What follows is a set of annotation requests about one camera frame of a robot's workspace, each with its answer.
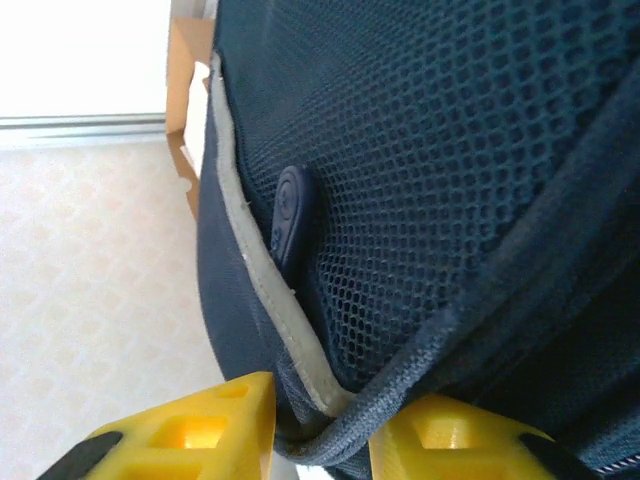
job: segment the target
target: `yellow plastic object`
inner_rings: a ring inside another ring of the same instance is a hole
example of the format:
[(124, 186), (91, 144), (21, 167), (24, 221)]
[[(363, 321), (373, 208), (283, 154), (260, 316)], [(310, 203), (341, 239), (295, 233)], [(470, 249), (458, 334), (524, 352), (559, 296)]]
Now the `yellow plastic object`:
[(370, 440), (374, 480), (553, 480), (518, 441), (544, 433), (450, 398), (428, 395)]
[(122, 440), (90, 480), (268, 479), (275, 429), (271, 373), (253, 373), (105, 425)]

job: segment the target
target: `zipper track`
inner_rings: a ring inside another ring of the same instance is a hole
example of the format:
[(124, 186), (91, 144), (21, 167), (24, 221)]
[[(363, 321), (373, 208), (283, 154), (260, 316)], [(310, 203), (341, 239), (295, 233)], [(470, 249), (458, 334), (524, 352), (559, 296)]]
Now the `zipper track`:
[(598, 473), (606, 475), (628, 467), (640, 467), (640, 453), (636, 453), (635, 455), (630, 455), (627, 458), (618, 460), (617, 462), (610, 463), (606, 467), (600, 467), (598, 469)]

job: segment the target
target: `zipper pull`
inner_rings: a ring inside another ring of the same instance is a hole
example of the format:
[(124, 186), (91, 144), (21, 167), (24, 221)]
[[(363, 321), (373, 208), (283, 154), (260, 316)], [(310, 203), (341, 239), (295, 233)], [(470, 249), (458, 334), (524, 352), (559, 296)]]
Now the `zipper pull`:
[(318, 188), (306, 165), (291, 165), (280, 174), (271, 224), (270, 253), (289, 287), (295, 283), (309, 244)]

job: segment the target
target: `backpack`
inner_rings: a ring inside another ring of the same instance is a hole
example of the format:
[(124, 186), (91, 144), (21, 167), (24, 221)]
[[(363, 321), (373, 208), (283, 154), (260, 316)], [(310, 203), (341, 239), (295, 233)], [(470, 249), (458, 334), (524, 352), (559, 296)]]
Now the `backpack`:
[(220, 0), (201, 303), (227, 379), (274, 372), (280, 454), (370, 478), (442, 392), (640, 478), (639, 52), (636, 0)]

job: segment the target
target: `cardboard box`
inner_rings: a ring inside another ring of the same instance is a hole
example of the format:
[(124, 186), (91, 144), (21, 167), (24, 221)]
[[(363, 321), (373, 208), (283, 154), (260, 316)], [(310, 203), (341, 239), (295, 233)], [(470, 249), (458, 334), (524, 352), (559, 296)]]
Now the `cardboard box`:
[(213, 45), (213, 20), (174, 17), (171, 19), (169, 57), (167, 60), (166, 134), (178, 175), (191, 182), (187, 201), (194, 217), (198, 216), (200, 182), (180, 147), (184, 145), (189, 86), (195, 62), (209, 65)]

